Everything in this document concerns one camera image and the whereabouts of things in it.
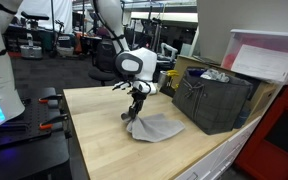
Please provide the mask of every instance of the wooden table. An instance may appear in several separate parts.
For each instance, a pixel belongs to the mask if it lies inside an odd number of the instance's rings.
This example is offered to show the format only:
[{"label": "wooden table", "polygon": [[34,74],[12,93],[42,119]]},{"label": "wooden table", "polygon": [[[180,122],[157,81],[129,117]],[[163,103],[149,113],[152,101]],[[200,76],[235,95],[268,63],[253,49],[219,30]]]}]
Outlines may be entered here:
[{"label": "wooden table", "polygon": [[139,116],[164,113],[185,130],[158,143],[134,140],[120,118],[133,100],[126,93],[112,87],[64,90],[91,179],[172,179],[237,132],[206,135],[159,93],[145,100]]}]

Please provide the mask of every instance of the floor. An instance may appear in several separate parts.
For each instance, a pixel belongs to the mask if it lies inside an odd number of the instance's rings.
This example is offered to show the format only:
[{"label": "floor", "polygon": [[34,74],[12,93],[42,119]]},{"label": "floor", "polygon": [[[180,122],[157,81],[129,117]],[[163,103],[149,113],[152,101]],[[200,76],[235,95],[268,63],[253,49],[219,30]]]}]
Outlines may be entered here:
[{"label": "floor", "polygon": [[[41,61],[12,58],[12,67],[17,89],[54,87],[57,92],[63,89],[98,87],[101,83],[88,77],[88,71],[94,69],[91,59],[49,59]],[[221,180],[250,180],[251,178],[235,167],[229,168]]]}]

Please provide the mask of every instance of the papers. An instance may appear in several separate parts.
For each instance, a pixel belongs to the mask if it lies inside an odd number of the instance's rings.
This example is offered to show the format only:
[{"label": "papers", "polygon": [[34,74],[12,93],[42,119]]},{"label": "papers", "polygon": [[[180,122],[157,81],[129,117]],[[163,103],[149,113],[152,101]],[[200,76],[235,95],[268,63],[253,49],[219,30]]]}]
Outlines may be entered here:
[{"label": "papers", "polygon": [[284,82],[288,74],[288,53],[242,45],[232,66],[232,71]]}]

